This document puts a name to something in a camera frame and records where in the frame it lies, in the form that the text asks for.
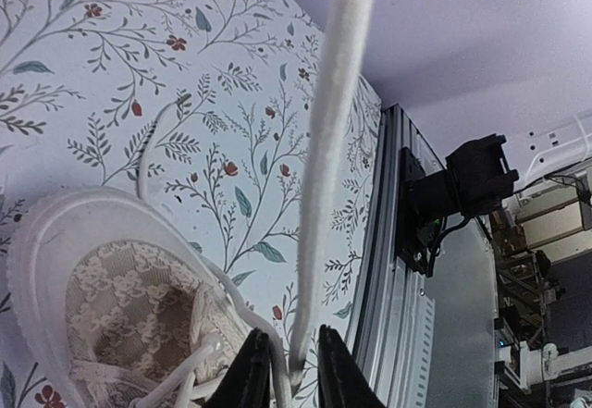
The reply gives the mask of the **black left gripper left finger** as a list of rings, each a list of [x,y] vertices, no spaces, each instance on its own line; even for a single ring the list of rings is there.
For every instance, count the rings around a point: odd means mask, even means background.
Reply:
[[[270,406],[271,343],[254,328],[242,344],[220,385],[210,398],[212,408]]]

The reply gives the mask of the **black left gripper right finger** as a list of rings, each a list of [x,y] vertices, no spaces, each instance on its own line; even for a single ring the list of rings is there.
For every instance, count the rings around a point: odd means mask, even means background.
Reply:
[[[385,408],[369,387],[340,334],[322,325],[318,334],[318,403],[326,408]]]

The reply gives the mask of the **white shoelace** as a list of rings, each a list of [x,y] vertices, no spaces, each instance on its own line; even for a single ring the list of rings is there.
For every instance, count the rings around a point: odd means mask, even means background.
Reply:
[[[334,0],[310,115],[311,137],[302,181],[297,273],[298,302],[290,350],[273,361],[277,404],[287,407],[303,376],[318,317],[323,260],[339,153],[355,94],[374,0]]]

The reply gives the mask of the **white lace sneaker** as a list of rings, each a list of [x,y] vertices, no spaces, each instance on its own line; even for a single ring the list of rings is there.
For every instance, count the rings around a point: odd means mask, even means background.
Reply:
[[[12,307],[70,407],[211,407],[254,328],[275,329],[152,206],[113,188],[33,204],[6,262]]]

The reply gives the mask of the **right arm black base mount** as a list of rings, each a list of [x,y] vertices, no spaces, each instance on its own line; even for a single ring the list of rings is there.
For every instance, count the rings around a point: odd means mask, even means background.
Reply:
[[[431,278],[443,240],[512,196],[519,174],[509,168],[502,148],[506,141],[491,134],[466,142],[430,175],[410,148],[400,150],[395,247],[413,272]]]

